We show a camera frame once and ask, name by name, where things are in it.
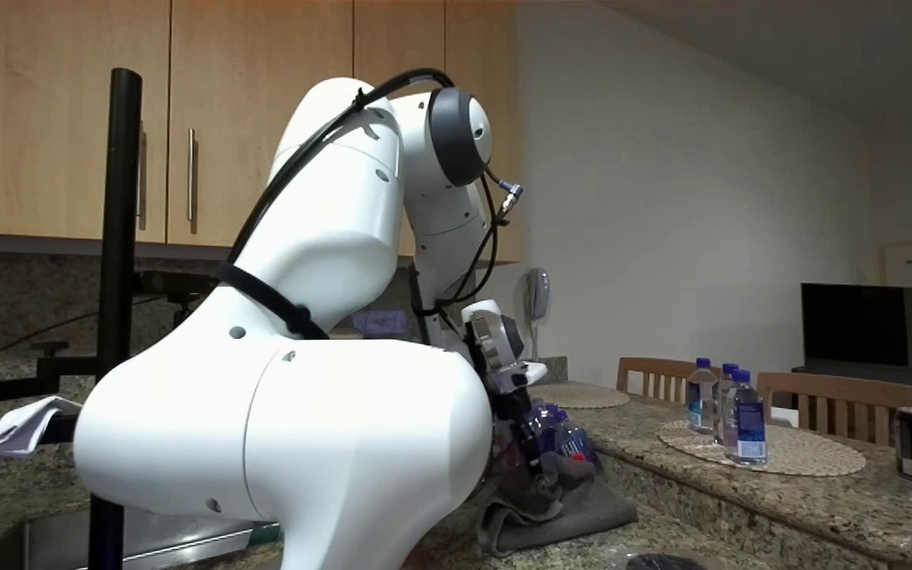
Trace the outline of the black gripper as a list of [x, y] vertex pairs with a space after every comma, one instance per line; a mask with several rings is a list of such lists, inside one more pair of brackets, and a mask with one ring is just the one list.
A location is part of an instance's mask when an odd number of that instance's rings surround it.
[[570, 414], [527, 389], [500, 396], [500, 437], [493, 455], [496, 491], [562, 496], [583, 483], [583, 461], [570, 441]]

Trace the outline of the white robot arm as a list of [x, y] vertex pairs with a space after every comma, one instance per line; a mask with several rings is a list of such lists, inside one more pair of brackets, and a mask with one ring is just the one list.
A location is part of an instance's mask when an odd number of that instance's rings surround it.
[[272, 521], [281, 570], [398, 570], [469, 498], [554, 521], [594, 464], [472, 295], [488, 161], [488, 111], [438, 71], [316, 84], [221, 281], [86, 401], [86, 487]]

